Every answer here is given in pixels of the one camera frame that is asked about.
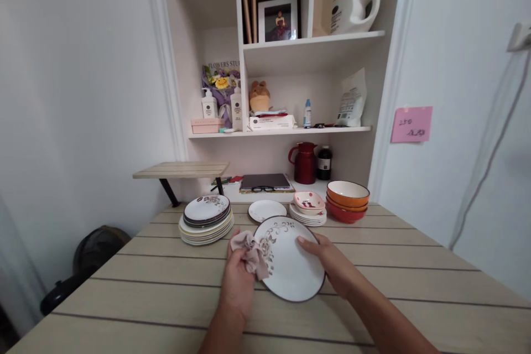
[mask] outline white bag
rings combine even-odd
[[[343,88],[343,96],[341,97],[341,107],[337,115],[336,124],[360,127],[361,115],[367,98],[365,68],[344,79],[341,82],[341,87]]]

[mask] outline white bottle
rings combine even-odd
[[[239,87],[234,89],[234,94],[231,95],[232,108],[232,128],[235,131],[243,130],[242,122],[242,90]]]
[[[205,90],[205,96],[201,99],[203,105],[203,118],[217,118],[217,100],[212,97],[212,92],[209,88],[203,88],[203,90]]]
[[[306,100],[306,106],[304,107],[304,128],[311,127],[311,105],[310,99]]]

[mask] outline wooden table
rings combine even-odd
[[[159,214],[116,256],[39,323],[16,353],[196,352],[215,311],[229,235],[204,247],[179,238],[184,205]],[[254,231],[248,205],[235,228]],[[327,235],[441,351],[531,352],[531,303],[385,208],[352,226],[328,220]],[[377,350],[328,281],[305,303],[256,284],[245,353],[363,353]]]

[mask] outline wooden stick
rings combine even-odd
[[[256,30],[257,23],[258,21],[256,20],[256,0],[253,0],[253,43],[258,42],[257,30]]]
[[[243,10],[245,11],[245,26],[247,28],[247,42],[252,43],[253,38],[251,37],[251,20],[249,18],[249,1],[243,0]]]

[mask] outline flower bouquet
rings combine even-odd
[[[220,108],[219,115],[226,128],[232,128],[231,95],[240,87],[239,67],[211,67],[203,65],[202,84],[210,89]]]

